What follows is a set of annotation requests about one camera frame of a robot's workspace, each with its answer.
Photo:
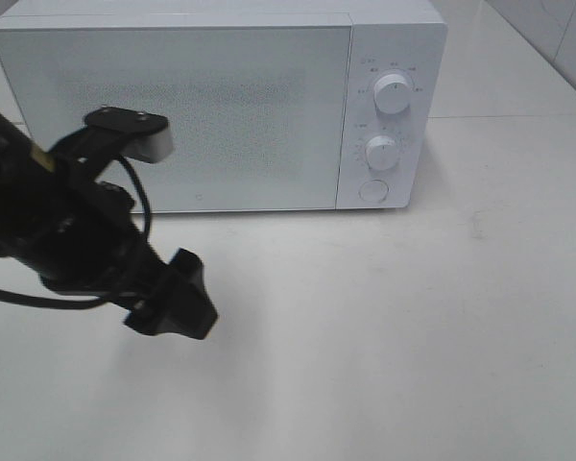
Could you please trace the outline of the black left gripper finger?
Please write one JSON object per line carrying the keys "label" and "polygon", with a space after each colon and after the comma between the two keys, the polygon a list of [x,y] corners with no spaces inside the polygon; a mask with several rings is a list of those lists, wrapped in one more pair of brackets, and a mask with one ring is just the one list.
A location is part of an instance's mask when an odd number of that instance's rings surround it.
{"label": "black left gripper finger", "polygon": [[148,250],[122,306],[129,310],[124,324],[147,336],[176,333],[203,340],[218,319],[204,287],[203,263],[185,249],[168,263]]}

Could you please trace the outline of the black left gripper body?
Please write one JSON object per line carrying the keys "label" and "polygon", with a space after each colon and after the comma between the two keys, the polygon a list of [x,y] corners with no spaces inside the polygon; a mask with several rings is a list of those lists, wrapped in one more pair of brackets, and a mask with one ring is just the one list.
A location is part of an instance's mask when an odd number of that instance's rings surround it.
{"label": "black left gripper body", "polygon": [[[42,275],[42,284],[57,293],[42,307],[122,306],[122,295],[133,282],[145,254],[151,206],[140,179],[122,155],[127,138],[109,131],[83,128],[59,140],[37,161],[55,177],[56,208],[61,217],[52,243],[59,243],[59,273]],[[126,170],[143,206],[143,227],[132,222],[132,197],[111,183],[99,182],[113,162]]]}

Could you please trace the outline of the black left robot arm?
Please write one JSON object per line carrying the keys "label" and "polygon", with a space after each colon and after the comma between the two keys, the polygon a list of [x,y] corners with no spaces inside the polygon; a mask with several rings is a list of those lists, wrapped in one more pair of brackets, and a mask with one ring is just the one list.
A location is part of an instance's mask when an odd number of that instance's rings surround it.
{"label": "black left robot arm", "polygon": [[37,273],[49,297],[0,289],[0,302],[83,311],[112,303],[140,334],[204,339],[217,311],[200,258],[163,261],[149,242],[152,210],[132,167],[172,152],[166,117],[105,106],[49,150],[0,113],[0,258]]}

